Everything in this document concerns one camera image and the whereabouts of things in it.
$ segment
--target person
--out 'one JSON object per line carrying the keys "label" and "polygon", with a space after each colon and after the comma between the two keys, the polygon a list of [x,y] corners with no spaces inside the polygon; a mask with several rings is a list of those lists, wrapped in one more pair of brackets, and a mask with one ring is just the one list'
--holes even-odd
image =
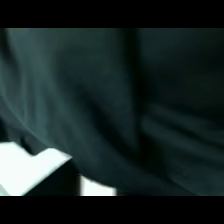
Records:
{"label": "person", "polygon": [[223,59],[223,28],[1,29],[0,139],[124,195],[224,195]]}

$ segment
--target white surface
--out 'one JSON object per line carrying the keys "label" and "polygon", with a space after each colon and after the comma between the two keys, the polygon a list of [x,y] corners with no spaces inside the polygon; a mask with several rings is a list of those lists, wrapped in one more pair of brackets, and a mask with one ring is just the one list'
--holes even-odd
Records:
{"label": "white surface", "polygon": [[[0,144],[0,184],[12,196],[21,196],[71,157],[56,149],[31,156],[14,143]],[[83,196],[112,196],[114,190],[82,178]]]}

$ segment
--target dark jacket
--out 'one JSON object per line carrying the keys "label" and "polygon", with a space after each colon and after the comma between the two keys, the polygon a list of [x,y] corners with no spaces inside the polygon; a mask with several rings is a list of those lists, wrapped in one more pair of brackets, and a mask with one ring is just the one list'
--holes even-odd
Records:
{"label": "dark jacket", "polygon": [[224,195],[224,29],[1,29],[0,139],[147,195]]}

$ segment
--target dark teal fabric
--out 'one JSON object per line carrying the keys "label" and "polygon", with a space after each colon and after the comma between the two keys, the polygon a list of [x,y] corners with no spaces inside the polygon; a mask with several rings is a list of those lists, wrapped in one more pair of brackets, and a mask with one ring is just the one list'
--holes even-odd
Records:
{"label": "dark teal fabric", "polygon": [[224,29],[0,30],[0,119],[145,195],[224,195]]}

